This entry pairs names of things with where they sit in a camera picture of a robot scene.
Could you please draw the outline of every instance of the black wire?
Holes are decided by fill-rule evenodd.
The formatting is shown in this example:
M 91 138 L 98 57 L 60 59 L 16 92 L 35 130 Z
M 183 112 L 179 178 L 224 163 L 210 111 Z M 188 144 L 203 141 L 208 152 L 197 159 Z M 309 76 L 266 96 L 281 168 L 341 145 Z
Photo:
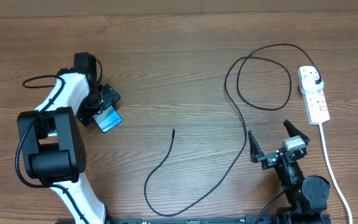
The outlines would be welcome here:
M 258 218 L 256 219 L 255 224 L 259 223 L 260 218 L 262 217 L 262 215 L 266 212 L 266 210 L 268 210 L 270 208 L 270 206 L 273 205 L 273 203 L 275 201 L 277 201 L 278 198 L 280 198 L 285 192 L 287 192 L 287 188 L 283 189 L 283 191 L 281 191 L 276 197 L 274 197 L 265 207 L 264 209 L 262 209 L 262 211 L 260 211 Z
M 102 82 L 103 68 L 102 68 L 102 63 L 99 61 L 99 59 L 96 59 L 96 61 L 99 63 L 99 66 L 100 66 L 100 74 L 99 74 L 99 79 L 98 79 L 98 85 L 99 85 Z
M 253 52 L 251 52 L 248 56 L 246 57 L 241 57 L 239 59 L 237 59 L 233 64 L 232 66 L 230 67 L 229 71 L 227 72 L 226 74 L 226 77 L 224 79 L 224 91 L 226 92 L 227 96 L 229 97 L 230 101 L 232 102 L 232 104 L 236 107 L 236 110 L 237 112 L 239 113 L 240 115 L 240 118 L 241 118 L 241 122 L 242 122 L 242 127 L 244 129 L 244 144 L 240 150 L 240 152 L 238 153 L 238 155 L 236 156 L 236 158 L 234 159 L 234 161 L 232 162 L 232 164 L 230 165 L 230 167 L 228 168 L 228 170 L 226 171 L 226 173 L 223 175 L 222 179 L 208 192 L 206 193 L 204 196 L 202 196 L 200 199 L 198 199 L 196 202 L 192 203 L 191 205 L 187 206 L 186 208 L 184 208 L 183 210 L 180 210 L 179 212 L 176 212 L 176 213 L 173 213 L 173 214 L 162 214 L 160 212 L 157 212 L 152 206 L 151 204 L 149 203 L 149 200 L 147 199 L 147 191 L 146 191 L 146 188 L 147 188 L 147 182 L 149 181 L 150 177 L 153 175 L 153 173 L 155 171 L 157 171 L 158 168 L 160 168 L 162 166 L 162 164 L 167 160 L 168 156 L 170 155 L 171 153 L 171 150 L 172 150 L 172 145 L 173 145 L 173 138 L 175 137 L 175 130 L 172 131 L 172 141 L 171 141 L 171 146 L 169 148 L 169 151 L 167 153 L 167 155 L 165 156 L 164 160 L 149 174 L 149 176 L 146 178 L 146 181 L 145 181 L 145 184 L 144 184 L 144 197 L 145 197 L 145 200 L 146 200 L 146 203 L 147 205 L 149 206 L 149 208 L 154 212 L 156 213 L 157 215 L 160 215 L 160 216 L 163 216 L 163 217 L 173 217 L 175 215 L 179 215 L 181 214 L 182 212 L 188 210 L 189 208 L 191 208 L 192 206 L 196 205 L 198 202 L 202 201 L 202 199 L 206 198 L 210 193 L 212 193 L 217 187 L 219 187 L 219 185 L 223 182 L 223 180 L 226 178 L 226 176 L 228 175 L 228 173 L 230 172 L 231 168 L 233 167 L 233 165 L 236 163 L 236 161 L 238 160 L 238 158 L 240 157 L 241 153 L 244 151 L 244 148 L 247 144 L 247 127 L 246 127 L 246 122 L 244 121 L 244 117 L 239 109 L 239 107 L 236 105 L 236 103 L 234 102 L 234 100 L 231 98 L 231 95 L 229 94 L 229 92 L 227 91 L 227 78 L 231 72 L 231 70 L 233 69 L 233 67 L 242 59 L 244 59 L 243 63 L 241 64 L 241 67 L 239 69 L 239 72 L 237 74 L 237 92 L 238 94 L 240 95 L 241 99 L 246 102 L 248 105 L 250 105 L 251 107 L 254 107 L 254 108 L 257 108 L 257 109 L 260 109 L 260 110 L 267 110 L 267 111 L 276 111 L 276 110 L 279 110 L 279 109 L 282 109 L 283 107 L 285 107 L 285 105 L 287 105 L 288 101 L 290 100 L 290 97 L 291 97 L 291 91 L 292 91 L 292 80 L 291 80 L 291 74 L 290 72 L 288 71 L 288 69 L 282 65 L 281 63 L 275 61 L 275 60 L 272 60 L 272 59 L 269 59 L 269 58 L 262 58 L 262 57 L 255 57 L 255 56 L 252 56 L 255 52 L 259 51 L 259 50 L 262 50 L 262 49 L 266 49 L 268 47 L 274 47 L 274 46 L 291 46 L 291 47 L 295 47 L 297 49 L 299 49 L 300 51 L 302 51 L 306 57 L 309 59 L 309 61 L 312 63 L 312 65 L 316 68 L 318 74 L 319 74 L 319 80 L 316 80 L 316 83 L 320 83 L 321 81 L 321 74 L 317 68 L 317 66 L 314 64 L 314 62 L 312 61 L 312 59 L 309 57 L 309 55 L 303 50 L 301 49 L 300 47 L 296 46 L 296 45 L 293 45 L 293 44 L 273 44 L 273 45 L 268 45 L 268 46 L 265 46 L 265 47 L 261 47 L 259 49 L 256 49 L 254 50 Z M 288 74 L 288 79 L 290 81 L 290 89 L 288 91 L 288 98 L 287 100 L 284 102 L 283 105 L 281 105 L 280 107 L 278 108 L 263 108 L 263 107 L 260 107 L 260 106 L 256 106 L 256 105 L 253 105 L 252 103 L 248 102 L 244 97 L 243 95 L 240 93 L 239 91 L 239 76 L 240 76 L 240 72 L 242 70 L 242 67 L 244 66 L 245 62 L 249 59 L 259 59 L 259 60 L 266 60 L 268 62 L 273 62 L 279 66 L 281 66 Z
M 49 100 L 49 102 L 34 116 L 34 118 L 32 119 L 32 121 L 30 122 L 30 124 L 28 125 L 28 127 L 25 129 L 23 136 L 20 139 L 19 145 L 17 146 L 16 149 L 16 156 L 15 156 L 15 170 L 16 170 L 16 174 L 18 176 L 18 178 L 21 180 L 21 182 L 23 184 L 25 184 L 28 187 L 32 187 L 32 188 L 49 188 L 49 187 L 56 187 L 60 190 L 63 191 L 64 194 L 67 195 L 68 199 L 70 200 L 71 204 L 73 205 L 75 211 L 77 212 L 78 216 L 80 217 L 81 220 L 84 221 L 85 224 L 89 224 L 89 222 L 87 221 L 87 219 L 84 217 L 84 215 L 80 212 L 80 209 L 78 208 L 77 204 L 75 203 L 73 197 L 71 196 L 71 194 L 69 193 L 69 191 L 64 188 L 61 185 L 57 185 L 57 184 L 51 184 L 49 186 L 45 186 L 45 185 L 38 185 L 38 184 L 31 184 L 30 182 L 26 181 L 25 178 L 23 177 L 22 173 L 20 172 L 20 167 L 19 167 L 19 158 L 20 158 L 20 151 L 22 149 L 23 143 L 27 137 L 27 135 L 30 132 L 30 129 L 33 127 L 34 123 L 36 122 L 36 120 L 43 115 L 43 113 L 45 112 L 45 110 L 47 110 L 49 108 L 50 105 L 53 104 L 53 102 L 56 100 L 56 98 L 59 96 L 59 94 L 62 92 L 64 86 L 65 86 L 65 81 L 62 77 L 59 77 L 57 75 L 41 75 L 39 77 L 33 77 L 33 78 L 29 78 L 27 80 L 24 80 L 23 82 L 23 87 L 25 88 L 46 88 L 46 87 L 54 87 L 54 85 L 43 85 L 43 86 L 27 86 L 26 83 L 32 80 L 37 80 L 37 79 L 41 79 L 41 78 L 57 78 L 62 82 L 62 85 L 60 86 L 60 88 L 58 89 L 58 91 L 56 92 L 56 94 Z

